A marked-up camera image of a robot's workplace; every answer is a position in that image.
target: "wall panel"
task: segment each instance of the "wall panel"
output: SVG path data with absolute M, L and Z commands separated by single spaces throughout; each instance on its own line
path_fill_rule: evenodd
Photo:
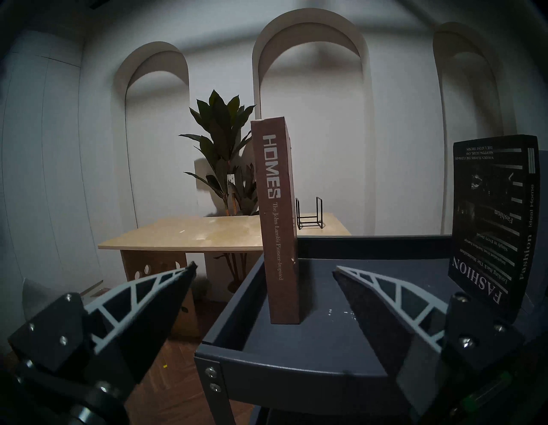
M 21 274 L 65 284 L 45 190 L 42 105 L 48 59 L 18 54 L 4 114 L 2 171 L 9 227 Z
M 0 61 L 0 153 L 3 144 L 5 104 L 16 56 L 11 53 Z M 0 161 L 0 350 L 7 353 L 11 350 L 6 341 L 7 337 L 21 326 L 25 318 L 21 304 L 22 277 L 9 231 L 3 183 Z
M 65 281 L 73 291 L 99 282 L 86 208 L 78 142 L 80 68 L 49 59 L 42 113 L 45 188 Z

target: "table top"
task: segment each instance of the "table top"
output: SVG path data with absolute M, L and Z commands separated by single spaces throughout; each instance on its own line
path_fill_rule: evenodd
M 323 213 L 323 229 L 303 228 L 299 236 L 350 236 L 331 213 Z M 171 217 L 131 230 L 99 244 L 100 250 L 262 251 L 259 216 Z

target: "arch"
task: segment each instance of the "arch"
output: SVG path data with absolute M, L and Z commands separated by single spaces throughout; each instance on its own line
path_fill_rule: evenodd
M 111 88 L 114 169 L 122 231 L 124 233 L 137 228 L 131 177 L 129 173 L 127 133 L 125 127 L 125 95 L 136 70 L 148 58 L 160 52 L 177 52 L 182 56 L 185 67 L 183 70 L 183 78 L 188 82 L 188 65 L 181 51 L 170 43 L 155 41 L 144 44 L 126 57 L 114 75 Z
M 194 147 L 178 134 L 190 124 L 186 61 L 160 52 L 135 71 L 125 95 L 125 131 L 137 227 L 197 209 L 192 169 Z
M 476 31 L 448 22 L 436 29 L 432 47 L 444 128 L 441 233 L 449 234 L 453 216 L 452 144 L 459 140 L 516 134 L 516 119 L 503 66 Z
M 474 29 L 459 22 L 446 22 L 439 25 L 435 32 L 452 32 L 466 38 L 487 60 L 495 76 L 499 92 L 500 112 L 503 119 L 504 134 L 517 134 L 516 114 L 514 113 L 512 90 L 503 63 L 496 51 Z
M 284 37 L 276 37 L 283 32 L 291 32 L 296 26 L 307 26 L 307 31 L 295 31 L 299 36 L 291 42 L 283 41 Z M 342 16 L 325 9 L 304 8 L 292 10 L 278 16 L 261 31 L 253 47 L 253 90 L 255 119 L 261 119 L 260 85 L 266 70 L 276 57 L 290 47 L 312 41 L 327 41 L 339 44 L 356 53 L 362 63 L 364 90 L 364 143 L 366 155 L 363 159 L 365 167 L 365 199 L 364 234 L 375 232 L 375 129 L 374 108 L 369 54 L 366 41 L 358 28 Z M 267 57 L 263 56 L 268 46 Z

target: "potted plant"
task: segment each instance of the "potted plant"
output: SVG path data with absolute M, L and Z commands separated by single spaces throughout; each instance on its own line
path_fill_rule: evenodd
M 191 172 L 185 173 L 204 182 L 222 199 L 227 216 L 256 214 L 257 194 L 253 164 L 246 165 L 245 169 L 235 165 L 239 152 L 251 140 L 251 131 L 242 139 L 241 130 L 255 105 L 240 106 L 239 96 L 233 97 L 225 104 L 222 97 L 215 90 L 209 97 L 209 103 L 203 100 L 197 100 L 196 102 L 198 111 L 190 108 L 190 113 L 210 137 L 197 134 L 179 134 L 179 136 L 187 137 L 199 143 L 199 147 L 196 147 L 196 149 L 205 157 L 213 173 L 207 174 L 205 179 Z M 233 182 L 229 181 L 229 176 L 233 177 Z M 232 214 L 229 208 L 231 201 Z M 240 254 L 241 279 L 239 278 L 236 254 L 224 253 L 220 257 L 226 258 L 233 277 L 233 281 L 229 284 L 229 291 L 234 293 L 245 277 L 247 254 Z

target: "magazine cover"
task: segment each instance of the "magazine cover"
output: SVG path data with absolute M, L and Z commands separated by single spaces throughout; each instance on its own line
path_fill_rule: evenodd
M 533 259 L 538 220 L 535 136 L 453 145 L 454 211 L 449 277 L 513 320 Z

